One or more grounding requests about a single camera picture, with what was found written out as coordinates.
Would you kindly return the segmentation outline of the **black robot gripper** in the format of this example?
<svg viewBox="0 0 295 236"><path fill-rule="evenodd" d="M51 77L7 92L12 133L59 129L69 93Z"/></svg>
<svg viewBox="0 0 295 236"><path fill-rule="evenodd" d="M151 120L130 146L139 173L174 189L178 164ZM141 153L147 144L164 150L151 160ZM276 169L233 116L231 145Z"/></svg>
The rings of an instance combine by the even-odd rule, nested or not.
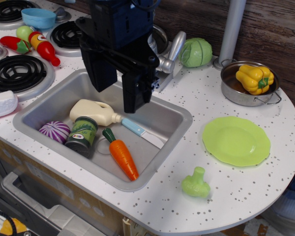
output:
<svg viewBox="0 0 295 236"><path fill-rule="evenodd" d="M80 28L82 58L98 92L123 73L125 113L135 113L149 103L159 59L150 48L153 12L158 0L90 0L90 17L76 20Z"/></svg>

